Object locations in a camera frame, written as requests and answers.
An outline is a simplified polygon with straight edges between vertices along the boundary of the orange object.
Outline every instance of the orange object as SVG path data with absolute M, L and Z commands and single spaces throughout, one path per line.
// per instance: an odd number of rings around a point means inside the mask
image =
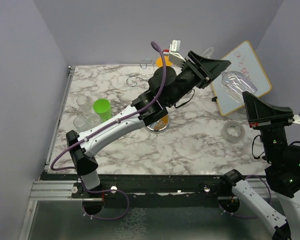
M 166 65 L 166 66 L 172 66 L 172 62 L 169 61 L 169 57 L 168 57 L 168 56 L 164 56 L 164 60 L 165 60 L 165 65 Z M 163 66 L 161 57 L 159 57 L 159 58 L 155 61 L 155 64 L 158 66 L 158 68 L 161 68 L 161 67 Z

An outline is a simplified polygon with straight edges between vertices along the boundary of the transparent cup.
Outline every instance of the transparent cup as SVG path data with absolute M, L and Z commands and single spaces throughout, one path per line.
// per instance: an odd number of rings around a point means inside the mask
M 86 123 L 87 123 L 87 129 L 90 130 L 100 125 L 102 123 L 102 120 L 98 114 L 93 113 L 86 117 Z
M 87 96 L 84 95 L 78 96 L 76 99 L 76 103 L 78 104 L 79 109 L 81 110 L 82 113 L 84 114 L 92 113 L 92 104 L 89 101 Z
M 85 116 L 79 115 L 73 120 L 74 127 L 79 133 L 88 130 L 87 118 Z

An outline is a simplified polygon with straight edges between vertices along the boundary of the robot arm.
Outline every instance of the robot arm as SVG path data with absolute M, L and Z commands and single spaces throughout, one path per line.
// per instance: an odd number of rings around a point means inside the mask
M 132 131 L 157 122 L 168 114 L 166 107 L 171 108 L 194 87 L 204 89 L 231 64 L 228 60 L 201 57 L 193 51 L 188 53 L 189 59 L 185 60 L 180 56 L 179 48 L 180 41 L 173 40 L 169 49 L 169 59 L 180 66 L 182 71 L 177 75 L 172 67 L 166 67 L 164 87 L 154 104 L 143 110 L 159 92 L 163 80 L 163 67 L 158 68 L 148 80 L 149 89 L 133 100 L 132 104 L 117 116 L 88 131 L 78 134 L 72 130 L 66 134 L 68 147 L 77 144 L 69 150 L 69 153 L 77 174 L 89 190 L 100 185 L 98 163 L 94 156 L 101 149 Z M 120 120 L 137 111 L 139 113 Z M 98 133 L 93 137 L 88 137 L 97 131 Z

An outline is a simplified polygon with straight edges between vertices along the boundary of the black cable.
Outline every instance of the black cable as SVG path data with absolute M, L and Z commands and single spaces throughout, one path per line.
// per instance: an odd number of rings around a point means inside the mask
M 254 155 L 254 145 L 255 145 L 255 140 L 257 139 L 257 137 L 261 137 L 261 135 L 259 134 L 259 135 L 255 136 L 253 141 L 252 141 L 252 156 L 253 156 L 254 159 L 260 159 L 261 155 L 265 153 L 265 152 L 263 152 L 259 156 Z
M 175 107 L 176 109 L 178 109 L 178 108 L 180 108 L 180 107 L 186 105 L 187 103 L 189 103 L 189 102 L 192 100 L 192 98 L 194 97 L 195 92 L 196 92 L 195 89 L 191 89 L 191 92 L 192 92 L 192 90 L 193 90 L 193 94 L 192 94 L 191 98 L 190 98 L 188 101 L 186 101 L 186 102 L 184 102 L 184 103 L 181 103 L 179 106 L 177 106 L 177 104 L 175 104 L 174 107 Z

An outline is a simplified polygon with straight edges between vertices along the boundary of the whiteboard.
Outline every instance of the whiteboard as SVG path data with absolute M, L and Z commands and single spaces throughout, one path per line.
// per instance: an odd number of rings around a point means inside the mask
M 238 71 L 251 80 L 258 89 L 258 91 L 254 94 L 255 96 L 261 97 L 271 91 L 272 85 L 249 41 L 244 41 L 222 59 L 229 60 L 231 62 L 231 65 L 225 70 L 226 72 Z M 214 95 L 217 96 L 216 101 L 220 109 L 220 113 L 221 115 L 226 116 L 239 108 L 242 108 L 244 104 L 232 99 L 223 90 L 221 82 L 222 76 L 220 75 L 212 82 L 211 85 Z

